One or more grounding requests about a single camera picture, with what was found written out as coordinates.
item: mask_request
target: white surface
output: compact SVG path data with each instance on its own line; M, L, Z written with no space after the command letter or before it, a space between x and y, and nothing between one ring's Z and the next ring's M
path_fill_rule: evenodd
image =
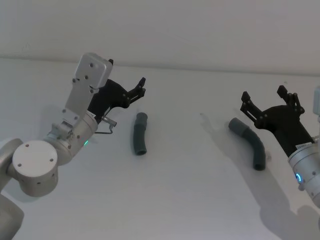
M319 75L319 9L319 0L2 0L0 56L77 62L95 52L122 65Z
M57 151L52 145L42 140L33 140L15 150L12 164L22 176L38 178L51 172L57 165L57 159Z
M73 63L0 59L0 136L42 139L60 118L72 88ZM25 213L14 240L318 240L319 210L298 184L271 133L253 128L270 155L252 169L251 147L229 132L248 91L261 109L283 104L280 84L298 92L306 129L317 77L114 67L111 79L131 89L146 77L145 97L114 109L114 134L95 135L59 167L56 189L25 195L11 180L2 192ZM134 156L136 113L148 114L147 154ZM107 124L99 126L108 130Z

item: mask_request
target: curved gray tube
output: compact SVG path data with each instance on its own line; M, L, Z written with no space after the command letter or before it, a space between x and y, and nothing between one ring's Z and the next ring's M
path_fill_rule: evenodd
M144 112L136 115L133 130L133 149L136 155L144 155L147 152L145 143L145 131L147 128L148 116Z
M233 118L229 123L229 129L244 138L253 148L253 168L262 171L266 168L265 147L257 134L238 118Z

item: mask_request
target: blue led light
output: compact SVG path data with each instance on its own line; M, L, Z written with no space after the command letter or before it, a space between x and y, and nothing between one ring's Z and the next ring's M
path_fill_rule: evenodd
M295 178L298 180L298 183L301 183L301 182L302 182L302 177L300 176L299 173L296 173L296 174L295 174Z

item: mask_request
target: cable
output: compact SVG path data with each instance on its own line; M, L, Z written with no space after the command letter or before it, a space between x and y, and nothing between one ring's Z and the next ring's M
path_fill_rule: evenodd
M110 129L110 132L96 131L95 134L113 134L114 132Z

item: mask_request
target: label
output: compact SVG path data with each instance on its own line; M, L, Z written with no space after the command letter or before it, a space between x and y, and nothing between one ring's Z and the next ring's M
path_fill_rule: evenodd
M91 117L93 117L93 118L95 118L95 117L96 117L96 115L95 115L95 114L93 114L92 112L90 112L90 111L88 111L88 110L87 110L87 113L88 113Z
M303 144L299 144L299 145L295 145L296 149L301 149L309 144L312 144L312 142L306 142L306 143L303 143Z

